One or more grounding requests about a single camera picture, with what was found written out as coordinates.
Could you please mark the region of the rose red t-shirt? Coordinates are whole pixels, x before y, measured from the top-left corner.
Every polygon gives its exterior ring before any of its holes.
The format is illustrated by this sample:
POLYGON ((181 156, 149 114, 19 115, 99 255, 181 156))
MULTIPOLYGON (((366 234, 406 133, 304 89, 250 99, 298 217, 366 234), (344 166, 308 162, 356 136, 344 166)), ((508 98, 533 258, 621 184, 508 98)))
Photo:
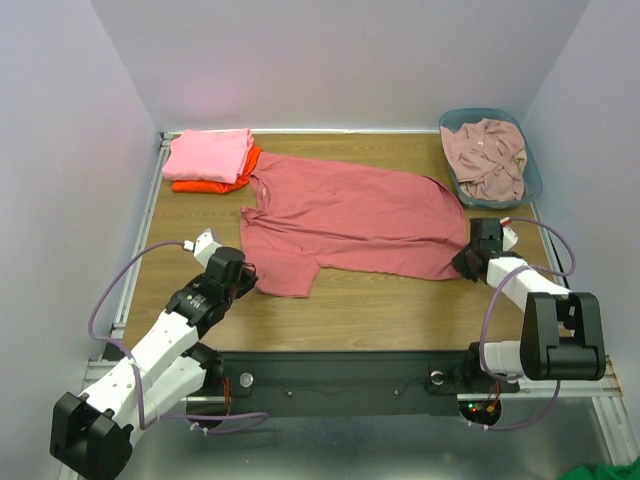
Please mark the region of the rose red t-shirt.
POLYGON ((439 181, 412 173, 263 152, 256 207, 240 237, 265 294, 307 298, 324 268, 429 281, 459 278, 466 217, 439 181))

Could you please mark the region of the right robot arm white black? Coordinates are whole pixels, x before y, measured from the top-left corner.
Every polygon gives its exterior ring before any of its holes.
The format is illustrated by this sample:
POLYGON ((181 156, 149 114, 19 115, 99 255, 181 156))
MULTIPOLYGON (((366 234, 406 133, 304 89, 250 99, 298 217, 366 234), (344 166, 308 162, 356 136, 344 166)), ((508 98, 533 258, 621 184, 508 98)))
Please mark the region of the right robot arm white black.
POLYGON ((546 276, 566 272, 531 265, 513 248, 517 235, 509 225, 519 217, 473 218, 469 243, 452 258, 452 266, 465 279, 494 289, 473 349, 477 356, 460 366, 463 384, 482 390, 495 379, 514 381, 597 381, 606 372, 606 353, 599 301, 588 292, 575 292, 546 276), (500 296, 523 312, 518 341, 487 340, 490 320, 500 296))

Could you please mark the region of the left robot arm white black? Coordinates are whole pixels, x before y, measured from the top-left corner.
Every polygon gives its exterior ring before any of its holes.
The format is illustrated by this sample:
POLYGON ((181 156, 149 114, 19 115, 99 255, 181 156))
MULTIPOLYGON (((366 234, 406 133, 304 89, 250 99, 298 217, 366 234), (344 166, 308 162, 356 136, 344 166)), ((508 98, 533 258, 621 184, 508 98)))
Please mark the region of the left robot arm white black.
POLYGON ((256 282, 238 249, 198 249, 204 271, 176 291, 149 332, 82 393, 54 405, 50 453, 85 479, 114 479, 141 436, 183 397, 215 392, 223 371, 202 338, 256 282))

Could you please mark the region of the teal plastic bin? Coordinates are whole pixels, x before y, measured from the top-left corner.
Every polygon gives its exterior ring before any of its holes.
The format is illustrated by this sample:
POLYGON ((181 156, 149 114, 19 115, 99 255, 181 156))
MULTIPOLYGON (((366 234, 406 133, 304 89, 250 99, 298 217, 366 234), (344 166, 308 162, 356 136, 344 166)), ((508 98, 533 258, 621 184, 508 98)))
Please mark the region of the teal plastic bin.
POLYGON ((531 152, 529 144, 522 132, 521 126, 518 121, 511 114, 494 108, 460 108, 454 109, 445 112, 439 119, 439 131, 442 126, 445 126, 453 131, 458 130, 462 124, 464 123, 477 123, 480 120, 494 119, 506 121, 514 124, 522 134, 525 141, 525 149, 527 153, 527 164, 523 173, 523 179, 525 183, 525 192, 523 197, 518 201, 507 201, 507 202, 494 202, 494 201, 483 201, 479 199, 471 198, 465 195, 455 177, 455 174, 451 167, 449 166, 448 160, 448 170, 453 182, 454 190, 458 196, 458 199, 466 206, 471 208, 484 208, 484 209, 492 209, 492 210, 508 210, 517 208, 521 205, 530 204, 535 201, 539 195, 542 193, 543 184, 540 177, 539 169, 536 165, 534 156, 531 152))

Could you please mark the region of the dusty pink shirt in bin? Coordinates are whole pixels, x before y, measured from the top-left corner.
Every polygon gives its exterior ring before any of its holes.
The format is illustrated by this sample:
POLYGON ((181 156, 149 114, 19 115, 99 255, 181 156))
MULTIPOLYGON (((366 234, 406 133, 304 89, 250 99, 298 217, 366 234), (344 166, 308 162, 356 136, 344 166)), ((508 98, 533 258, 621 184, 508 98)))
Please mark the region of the dusty pink shirt in bin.
POLYGON ((449 166, 465 195, 494 202, 523 197, 523 174, 512 158, 525 148, 525 141, 514 124, 484 118, 456 131, 442 126, 440 133, 449 166))

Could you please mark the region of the beige garment in bin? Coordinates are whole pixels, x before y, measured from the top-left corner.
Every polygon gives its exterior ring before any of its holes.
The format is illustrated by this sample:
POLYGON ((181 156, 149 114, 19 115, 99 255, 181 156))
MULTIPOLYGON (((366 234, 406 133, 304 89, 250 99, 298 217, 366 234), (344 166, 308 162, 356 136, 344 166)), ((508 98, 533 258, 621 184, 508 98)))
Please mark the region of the beige garment in bin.
POLYGON ((517 167, 517 170, 520 174, 524 173, 527 164, 527 153, 526 149, 523 148, 518 153, 516 153, 512 158, 512 163, 517 167))

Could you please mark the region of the folded orange t-shirt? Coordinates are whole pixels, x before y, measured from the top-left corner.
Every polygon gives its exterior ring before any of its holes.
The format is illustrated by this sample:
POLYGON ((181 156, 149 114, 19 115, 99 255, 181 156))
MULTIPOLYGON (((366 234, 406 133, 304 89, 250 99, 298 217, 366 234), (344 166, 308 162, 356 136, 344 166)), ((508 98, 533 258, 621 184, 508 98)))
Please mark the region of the folded orange t-shirt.
POLYGON ((198 180, 176 180, 172 184, 174 193, 224 195, 238 191, 249 184, 250 176, 258 165, 262 148, 252 146, 246 155, 240 172, 233 176, 211 177, 198 180))

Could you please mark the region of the folded light pink t-shirt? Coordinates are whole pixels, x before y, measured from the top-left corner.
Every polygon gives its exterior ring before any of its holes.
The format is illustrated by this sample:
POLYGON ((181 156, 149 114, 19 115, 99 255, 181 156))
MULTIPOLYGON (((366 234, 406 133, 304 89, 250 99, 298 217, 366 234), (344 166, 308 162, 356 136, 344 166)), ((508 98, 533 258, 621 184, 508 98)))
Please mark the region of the folded light pink t-shirt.
POLYGON ((170 181, 235 176, 253 145, 253 134, 247 128, 224 132, 185 130, 171 142, 162 175, 170 181))

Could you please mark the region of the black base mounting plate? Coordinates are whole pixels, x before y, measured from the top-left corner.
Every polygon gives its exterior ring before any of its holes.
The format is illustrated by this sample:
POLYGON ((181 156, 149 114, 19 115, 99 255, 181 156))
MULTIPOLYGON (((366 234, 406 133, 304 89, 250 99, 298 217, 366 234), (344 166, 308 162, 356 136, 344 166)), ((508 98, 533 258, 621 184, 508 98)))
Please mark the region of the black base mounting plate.
POLYGON ((460 350, 221 353, 214 373, 186 399, 196 415, 270 417, 458 416, 462 399, 505 397, 460 350))

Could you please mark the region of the green cloth corner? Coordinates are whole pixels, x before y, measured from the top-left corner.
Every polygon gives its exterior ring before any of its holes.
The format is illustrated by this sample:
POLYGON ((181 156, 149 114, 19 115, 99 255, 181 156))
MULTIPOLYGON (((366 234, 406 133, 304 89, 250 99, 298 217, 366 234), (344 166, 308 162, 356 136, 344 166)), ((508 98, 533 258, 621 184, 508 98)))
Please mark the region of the green cloth corner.
POLYGON ((569 471, 561 480, 638 480, 639 464, 627 466, 596 465, 580 466, 569 471))

